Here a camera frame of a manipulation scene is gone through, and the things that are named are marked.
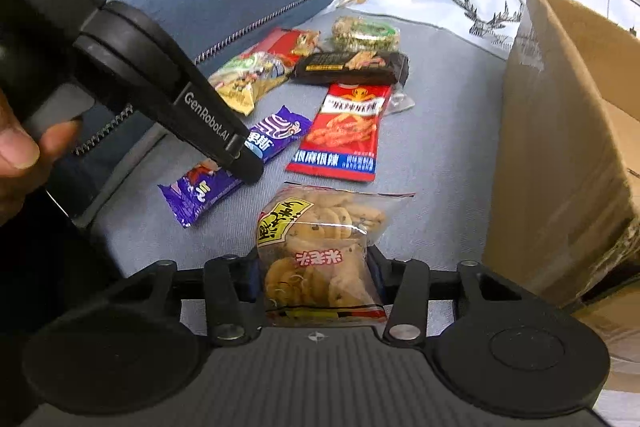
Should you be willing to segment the person left hand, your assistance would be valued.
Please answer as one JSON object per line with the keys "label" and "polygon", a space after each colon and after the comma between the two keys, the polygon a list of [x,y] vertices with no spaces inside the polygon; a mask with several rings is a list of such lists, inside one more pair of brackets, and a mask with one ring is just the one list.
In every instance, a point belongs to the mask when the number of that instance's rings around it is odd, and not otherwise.
{"label": "person left hand", "polygon": [[26,197],[50,176],[55,161],[75,146],[81,121],[54,124],[36,141],[15,117],[1,93],[0,221],[4,225],[22,209]]}

